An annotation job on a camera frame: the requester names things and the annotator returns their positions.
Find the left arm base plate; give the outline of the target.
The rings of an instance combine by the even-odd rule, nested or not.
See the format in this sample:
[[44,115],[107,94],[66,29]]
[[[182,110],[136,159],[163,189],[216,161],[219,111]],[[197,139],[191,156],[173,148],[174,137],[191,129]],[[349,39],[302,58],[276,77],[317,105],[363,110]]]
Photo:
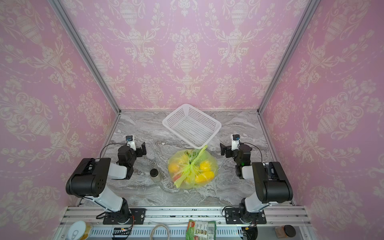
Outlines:
[[111,214],[105,215],[103,219],[104,225],[143,225],[146,217],[145,208],[133,208],[130,209],[131,213],[128,217],[123,217],[118,220],[117,217],[112,217]]

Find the yellow plastic bag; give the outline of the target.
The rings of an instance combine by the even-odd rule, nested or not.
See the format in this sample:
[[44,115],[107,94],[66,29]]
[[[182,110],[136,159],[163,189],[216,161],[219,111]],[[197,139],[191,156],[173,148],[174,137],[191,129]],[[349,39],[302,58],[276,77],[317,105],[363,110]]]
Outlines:
[[213,181],[218,170],[218,162],[208,151],[208,146],[178,151],[168,160],[171,180],[178,189],[203,187]]

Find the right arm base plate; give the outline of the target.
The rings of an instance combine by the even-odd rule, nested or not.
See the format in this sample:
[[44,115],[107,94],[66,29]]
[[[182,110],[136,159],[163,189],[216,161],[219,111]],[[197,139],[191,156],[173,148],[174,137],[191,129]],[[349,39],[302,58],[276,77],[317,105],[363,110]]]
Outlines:
[[225,208],[226,224],[265,225],[267,223],[265,212],[248,213],[239,208]]

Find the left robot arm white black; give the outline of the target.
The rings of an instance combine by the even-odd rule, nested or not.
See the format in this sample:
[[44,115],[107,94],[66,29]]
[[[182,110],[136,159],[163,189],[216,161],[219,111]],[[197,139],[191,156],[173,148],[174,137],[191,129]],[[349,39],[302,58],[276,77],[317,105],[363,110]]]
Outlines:
[[96,219],[104,225],[142,225],[146,209],[131,209],[125,198],[115,194],[107,180],[129,180],[134,172],[137,158],[147,154],[146,144],[134,148],[134,142],[128,142],[118,149],[118,161],[110,158],[84,158],[79,163],[66,184],[68,195],[89,200],[103,208]]

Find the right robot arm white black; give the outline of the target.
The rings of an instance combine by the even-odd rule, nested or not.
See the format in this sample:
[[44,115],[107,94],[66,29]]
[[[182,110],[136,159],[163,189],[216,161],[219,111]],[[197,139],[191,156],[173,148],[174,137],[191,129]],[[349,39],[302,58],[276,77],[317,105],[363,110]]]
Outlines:
[[221,155],[233,158],[236,175],[240,179],[253,180],[255,191],[241,200],[238,207],[224,207],[227,224],[266,224],[265,209],[273,204],[289,202],[293,190],[280,162],[252,162],[254,145],[235,141],[231,146],[220,144]]

